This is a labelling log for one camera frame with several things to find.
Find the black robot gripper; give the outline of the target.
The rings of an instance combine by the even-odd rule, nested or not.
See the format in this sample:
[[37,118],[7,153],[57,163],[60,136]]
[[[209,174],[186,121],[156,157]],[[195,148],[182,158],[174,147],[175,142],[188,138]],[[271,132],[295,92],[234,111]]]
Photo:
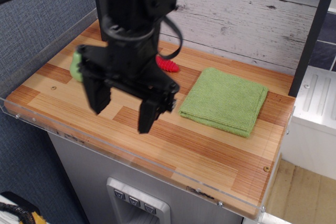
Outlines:
[[174,109],[179,85],[156,63],[160,25],[146,34],[125,34],[115,30],[105,47],[80,45],[79,64],[90,107],[100,114],[117,88],[141,99],[138,131],[149,133],[160,113]]

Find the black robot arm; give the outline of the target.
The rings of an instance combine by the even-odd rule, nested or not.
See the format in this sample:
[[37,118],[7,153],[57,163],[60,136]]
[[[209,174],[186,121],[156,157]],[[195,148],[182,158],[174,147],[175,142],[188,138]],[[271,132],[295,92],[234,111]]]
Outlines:
[[78,47],[78,64],[90,107],[100,113],[117,88],[142,100],[138,131],[148,133],[160,114],[175,107],[179,85],[156,63],[161,23],[174,31],[168,18],[176,0],[106,0],[100,27],[107,46]]

